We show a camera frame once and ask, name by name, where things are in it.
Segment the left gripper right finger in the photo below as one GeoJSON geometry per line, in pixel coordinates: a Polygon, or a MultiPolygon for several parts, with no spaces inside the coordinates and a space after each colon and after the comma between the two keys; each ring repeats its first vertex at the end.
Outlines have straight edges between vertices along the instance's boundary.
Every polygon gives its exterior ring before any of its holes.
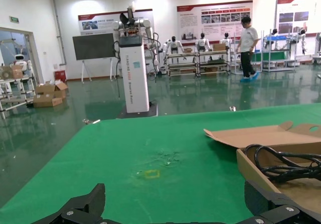
{"type": "Polygon", "coordinates": [[[267,191],[254,181],[245,181],[244,200],[254,223],[320,223],[319,213],[303,208],[284,194],[267,191]]]}

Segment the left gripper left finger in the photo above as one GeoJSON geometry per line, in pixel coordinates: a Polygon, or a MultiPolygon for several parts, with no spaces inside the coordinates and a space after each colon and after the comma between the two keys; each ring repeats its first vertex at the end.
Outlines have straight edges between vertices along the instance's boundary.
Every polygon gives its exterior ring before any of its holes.
{"type": "Polygon", "coordinates": [[[102,223],[105,208],[105,185],[98,183],[89,194],[69,199],[57,212],[35,223],[102,223]]]}

